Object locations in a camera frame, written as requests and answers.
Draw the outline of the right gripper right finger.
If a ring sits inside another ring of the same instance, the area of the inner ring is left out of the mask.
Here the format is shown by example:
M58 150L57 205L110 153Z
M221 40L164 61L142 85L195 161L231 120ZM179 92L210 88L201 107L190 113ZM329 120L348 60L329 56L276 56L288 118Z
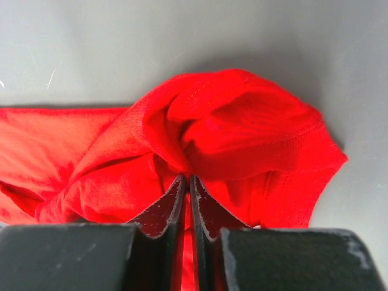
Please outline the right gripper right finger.
M384 290L365 244L344 229L254 229L190 179L198 290Z

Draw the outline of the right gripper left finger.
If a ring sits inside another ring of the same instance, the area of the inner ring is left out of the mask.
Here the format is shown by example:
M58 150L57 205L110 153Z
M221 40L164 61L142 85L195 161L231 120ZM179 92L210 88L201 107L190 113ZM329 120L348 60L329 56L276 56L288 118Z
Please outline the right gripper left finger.
M7 226L2 290L179 290L186 178L124 224Z

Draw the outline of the red t-shirt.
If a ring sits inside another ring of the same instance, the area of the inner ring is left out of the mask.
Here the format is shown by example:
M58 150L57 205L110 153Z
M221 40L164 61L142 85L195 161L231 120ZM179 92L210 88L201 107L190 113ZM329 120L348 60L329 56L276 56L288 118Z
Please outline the red t-shirt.
M346 162L320 112L278 85L184 74L130 107L1 109L1 221L128 221L183 173L250 226L302 228Z

